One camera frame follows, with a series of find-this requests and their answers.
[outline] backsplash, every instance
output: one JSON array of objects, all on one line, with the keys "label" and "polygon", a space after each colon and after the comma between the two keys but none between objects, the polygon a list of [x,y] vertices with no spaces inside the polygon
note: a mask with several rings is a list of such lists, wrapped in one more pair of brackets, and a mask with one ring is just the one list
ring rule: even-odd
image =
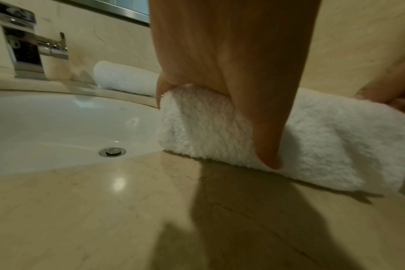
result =
[{"label": "backsplash", "polygon": [[[36,33],[64,32],[69,61],[42,57],[48,77],[93,82],[100,60],[159,72],[150,29],[53,0],[3,0],[35,12]],[[405,54],[405,0],[324,0],[301,85],[352,96]],[[12,73],[0,31],[0,67]]]}]

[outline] drain ring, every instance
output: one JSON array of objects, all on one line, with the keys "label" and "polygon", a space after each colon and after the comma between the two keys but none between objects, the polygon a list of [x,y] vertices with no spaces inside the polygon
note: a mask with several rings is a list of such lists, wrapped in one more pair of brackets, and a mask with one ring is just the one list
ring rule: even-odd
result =
[{"label": "drain ring", "polygon": [[99,152],[102,157],[120,157],[125,155],[127,151],[124,148],[109,147]]}]

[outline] bathroom sink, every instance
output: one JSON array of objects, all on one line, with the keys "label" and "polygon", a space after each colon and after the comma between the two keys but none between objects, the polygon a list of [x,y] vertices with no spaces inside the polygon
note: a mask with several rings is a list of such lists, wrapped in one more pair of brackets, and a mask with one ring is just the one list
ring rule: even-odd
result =
[{"label": "bathroom sink", "polygon": [[[158,123],[156,108],[127,101],[0,91],[0,175],[156,152],[162,149]],[[123,148],[126,153],[103,157],[99,152],[106,148]]]}]

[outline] towel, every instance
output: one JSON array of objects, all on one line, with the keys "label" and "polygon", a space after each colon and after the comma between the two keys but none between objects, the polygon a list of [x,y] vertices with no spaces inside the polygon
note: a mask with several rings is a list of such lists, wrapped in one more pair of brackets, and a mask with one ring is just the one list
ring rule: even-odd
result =
[{"label": "towel", "polygon": [[159,144],[342,190],[398,190],[405,180],[405,114],[386,105],[299,89],[273,171],[256,156],[252,127],[230,98],[187,85],[161,99]]},{"label": "towel", "polygon": [[94,66],[93,77],[100,88],[151,97],[156,95],[158,74],[151,71],[100,61]]}]

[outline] skin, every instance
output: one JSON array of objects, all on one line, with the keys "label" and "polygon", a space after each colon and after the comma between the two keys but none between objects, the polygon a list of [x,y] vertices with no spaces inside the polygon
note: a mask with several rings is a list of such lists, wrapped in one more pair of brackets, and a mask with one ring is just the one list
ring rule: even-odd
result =
[{"label": "skin", "polygon": [[381,79],[365,86],[356,98],[385,103],[405,113],[405,59]]},{"label": "skin", "polygon": [[320,0],[149,0],[163,93],[196,84],[229,96],[253,125],[259,159],[281,169],[279,141]]}]

